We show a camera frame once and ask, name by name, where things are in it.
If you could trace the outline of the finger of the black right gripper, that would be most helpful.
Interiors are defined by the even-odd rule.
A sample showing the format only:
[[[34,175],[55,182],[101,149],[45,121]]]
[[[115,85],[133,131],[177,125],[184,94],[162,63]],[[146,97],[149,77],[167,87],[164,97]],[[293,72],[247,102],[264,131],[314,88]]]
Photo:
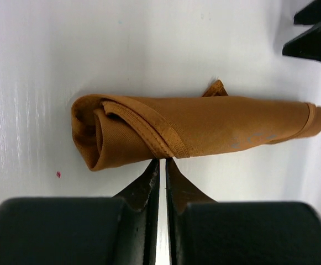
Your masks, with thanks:
[[[294,15],[294,25],[315,25],[321,22],[321,0],[312,1]]]
[[[321,22],[285,43],[282,55],[321,62]]]

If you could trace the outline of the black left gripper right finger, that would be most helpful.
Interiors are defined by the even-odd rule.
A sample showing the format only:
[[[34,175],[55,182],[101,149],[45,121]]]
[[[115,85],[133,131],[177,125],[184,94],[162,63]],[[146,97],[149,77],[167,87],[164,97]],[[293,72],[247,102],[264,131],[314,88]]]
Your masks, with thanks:
[[[166,161],[171,264],[321,264],[321,218],[302,202],[217,202]]]

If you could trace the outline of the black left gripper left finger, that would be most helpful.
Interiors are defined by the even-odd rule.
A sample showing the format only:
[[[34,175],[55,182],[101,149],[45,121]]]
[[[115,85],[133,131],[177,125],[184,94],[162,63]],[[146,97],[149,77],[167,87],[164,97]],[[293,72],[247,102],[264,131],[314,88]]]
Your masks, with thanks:
[[[0,205],[0,264],[154,264],[160,165],[113,197],[27,197]]]

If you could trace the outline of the brown cloth napkin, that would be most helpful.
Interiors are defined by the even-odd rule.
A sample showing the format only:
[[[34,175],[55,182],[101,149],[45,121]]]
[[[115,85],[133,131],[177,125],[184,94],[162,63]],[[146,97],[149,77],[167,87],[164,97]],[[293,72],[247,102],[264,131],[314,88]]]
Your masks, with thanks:
[[[73,103],[71,127],[87,167],[100,171],[316,136],[321,132],[321,107],[230,96],[218,80],[198,98],[89,94]]]

